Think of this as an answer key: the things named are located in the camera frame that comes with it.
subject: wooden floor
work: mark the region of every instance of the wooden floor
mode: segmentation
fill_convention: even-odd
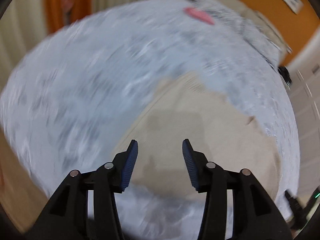
[[[31,181],[0,129],[0,203],[16,228],[25,232],[44,205],[45,194]]]

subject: beige headboard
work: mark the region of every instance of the beige headboard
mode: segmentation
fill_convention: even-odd
[[[240,0],[217,0],[224,4],[225,6],[229,7],[230,9],[236,11],[242,17],[250,19],[257,25],[260,30],[271,40],[273,41],[278,47],[281,48],[281,56],[280,62],[287,55],[288,45],[284,41],[281,33],[275,28],[275,26],[260,12],[251,10],[247,7],[243,2]]]

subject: patterned bedsheet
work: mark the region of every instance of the patterned bedsheet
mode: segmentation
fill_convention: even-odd
[[[46,38],[12,72],[0,99],[5,135],[33,181],[51,195],[68,172],[87,172],[109,153],[153,98],[157,82],[196,71],[276,138],[283,192],[297,192],[300,152],[281,79],[219,19],[188,17],[187,0],[143,0],[99,12]],[[129,186],[116,197],[124,231],[148,239],[196,239],[204,203],[159,198]],[[232,221],[228,214],[228,234]]]

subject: orange wall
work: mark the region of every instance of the orange wall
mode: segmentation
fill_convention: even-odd
[[[262,12],[281,32],[284,40],[292,48],[284,64],[288,64],[308,42],[320,25],[308,0],[301,0],[303,7],[295,14],[283,0],[242,0],[248,7]]]

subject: beige cloth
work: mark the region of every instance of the beige cloth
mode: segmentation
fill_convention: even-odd
[[[146,107],[113,151],[126,150],[131,139],[139,153],[131,183],[162,196],[203,199],[191,186],[182,155],[188,138],[225,170],[250,169],[274,200],[280,179],[280,158],[274,138],[265,135],[255,117],[248,117],[218,93],[206,91],[193,73],[174,82],[162,81]]]

